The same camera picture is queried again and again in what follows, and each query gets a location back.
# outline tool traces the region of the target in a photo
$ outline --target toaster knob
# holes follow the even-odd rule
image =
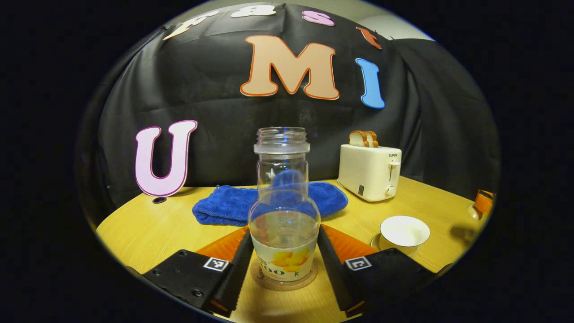
[[[387,188],[385,189],[385,194],[386,194],[386,195],[393,195],[393,194],[395,194],[396,191],[397,191],[397,189],[396,189],[394,186],[389,185],[389,186],[387,186]]]

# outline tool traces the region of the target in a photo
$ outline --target table surface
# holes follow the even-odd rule
[[[325,182],[340,187],[336,179]],[[396,215],[419,218],[429,226],[431,233],[413,259],[432,272],[457,261],[486,222],[468,215],[467,208],[473,201],[402,176],[395,197],[380,202],[366,202],[340,188],[349,198],[347,207],[323,218],[322,223],[369,244],[380,233],[384,219]],[[159,204],[152,203],[155,197],[141,194],[110,214],[96,232],[121,263],[143,274],[180,249],[198,250],[238,229],[237,226],[201,225],[196,221],[191,209],[214,189],[184,187]],[[319,248],[314,261],[319,266],[316,279],[295,291],[267,290],[248,273],[237,309],[229,320],[265,322],[272,319],[273,323],[346,320],[337,306]]]

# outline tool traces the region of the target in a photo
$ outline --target white toaster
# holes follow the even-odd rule
[[[337,181],[366,201],[382,201],[395,196],[400,172],[400,149],[341,145]]]

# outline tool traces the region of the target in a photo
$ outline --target glass bottle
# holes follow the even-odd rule
[[[308,195],[304,128],[261,128],[254,146],[259,196],[249,210],[249,231],[262,272],[295,284],[311,270],[321,216]]]

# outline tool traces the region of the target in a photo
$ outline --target white cup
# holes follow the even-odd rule
[[[420,245],[431,236],[431,230],[421,220],[413,217],[394,216],[381,223],[379,248],[397,248],[409,257],[416,256]]]

